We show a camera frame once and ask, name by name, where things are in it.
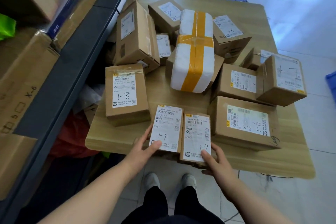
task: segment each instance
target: white sneaker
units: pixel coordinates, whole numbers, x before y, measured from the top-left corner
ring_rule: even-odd
[[[191,174],[184,174],[182,176],[182,189],[186,188],[187,186],[191,186],[196,189],[196,179]]]
[[[160,188],[158,176],[155,173],[148,173],[145,176],[145,190],[147,191],[154,186],[158,186]]]

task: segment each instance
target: right hand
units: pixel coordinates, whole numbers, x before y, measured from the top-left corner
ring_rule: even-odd
[[[239,187],[241,181],[238,179],[230,163],[226,159],[223,150],[214,143],[211,143],[211,147],[217,154],[217,161],[206,150],[202,150],[202,157],[210,168],[210,170],[202,170],[202,173],[212,175],[218,186],[221,188],[224,196],[229,201],[232,201],[234,193],[239,189],[237,187]]]

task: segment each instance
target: tiled floor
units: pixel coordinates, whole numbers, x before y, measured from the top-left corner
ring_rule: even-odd
[[[303,65],[308,97],[295,105],[316,168],[313,180],[267,177],[240,171],[252,190],[267,198],[295,223],[336,223],[336,107],[324,76],[336,71],[336,0],[247,0],[264,5],[279,53],[298,58]],[[169,214],[179,180],[192,173],[198,183],[198,197],[206,208],[227,220],[238,211],[228,202],[214,179],[198,169],[169,160],[151,159],[125,188],[110,223],[119,224],[141,205],[143,176],[157,173],[166,194]],[[240,215],[226,223],[243,222]]]

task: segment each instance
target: jeans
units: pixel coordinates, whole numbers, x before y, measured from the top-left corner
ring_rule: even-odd
[[[223,224],[220,218],[198,202],[196,190],[191,186],[179,192],[174,214],[184,215],[201,224]],[[163,217],[168,217],[167,199],[162,190],[154,186],[146,192],[143,205],[131,212],[121,224],[145,224]]]

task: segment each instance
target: white foam package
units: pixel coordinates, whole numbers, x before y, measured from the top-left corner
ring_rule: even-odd
[[[202,93],[209,85],[215,64],[212,25],[208,13],[182,11],[170,81],[173,89]]]

